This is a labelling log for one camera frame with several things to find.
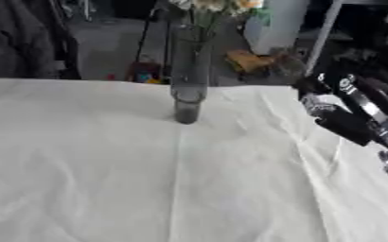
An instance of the gray floor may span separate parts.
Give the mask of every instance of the gray floor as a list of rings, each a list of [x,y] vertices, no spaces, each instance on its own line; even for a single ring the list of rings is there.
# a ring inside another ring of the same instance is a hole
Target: gray floor
[[[80,44],[80,70],[85,79],[107,79],[115,75],[123,79],[134,61],[143,22],[129,19],[96,18],[93,23],[74,21],[72,29]],[[163,24],[150,27],[143,55],[159,63],[163,59],[165,44]],[[238,75],[224,61],[224,53],[234,49],[248,49],[245,40],[237,33],[235,25],[225,25],[214,40],[211,68],[211,86],[234,85],[281,85],[281,78],[259,75],[249,77],[247,82],[238,81]]]

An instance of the yellow object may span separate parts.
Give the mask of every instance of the yellow object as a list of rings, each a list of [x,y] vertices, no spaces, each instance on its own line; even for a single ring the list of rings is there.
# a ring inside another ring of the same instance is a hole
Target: yellow object
[[[226,59],[237,72],[251,73],[263,69],[275,62],[274,57],[258,57],[247,50],[231,50],[226,53]]]
[[[162,84],[162,82],[160,81],[160,79],[149,79],[147,81],[148,84]]]

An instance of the white flower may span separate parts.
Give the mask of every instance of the white flower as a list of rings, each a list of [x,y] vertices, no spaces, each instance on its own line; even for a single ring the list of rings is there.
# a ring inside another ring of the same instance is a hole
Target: white flower
[[[169,3],[174,4],[183,10],[189,10],[192,6],[192,0],[169,0]]]
[[[228,0],[193,0],[193,4],[197,9],[222,11],[228,4]]]

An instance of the white tablecloth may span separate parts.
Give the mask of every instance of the white tablecloth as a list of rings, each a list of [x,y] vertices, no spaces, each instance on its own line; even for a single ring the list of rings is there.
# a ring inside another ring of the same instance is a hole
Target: white tablecloth
[[[0,242],[388,242],[379,147],[318,128],[287,87],[0,79]]]

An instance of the white cabinet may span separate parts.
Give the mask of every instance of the white cabinet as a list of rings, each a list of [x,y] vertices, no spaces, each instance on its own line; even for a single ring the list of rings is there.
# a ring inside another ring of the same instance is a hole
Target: white cabinet
[[[244,36],[257,55],[269,54],[273,47],[291,47],[308,10],[309,0],[269,0],[271,22],[265,26],[258,17],[247,21]]]

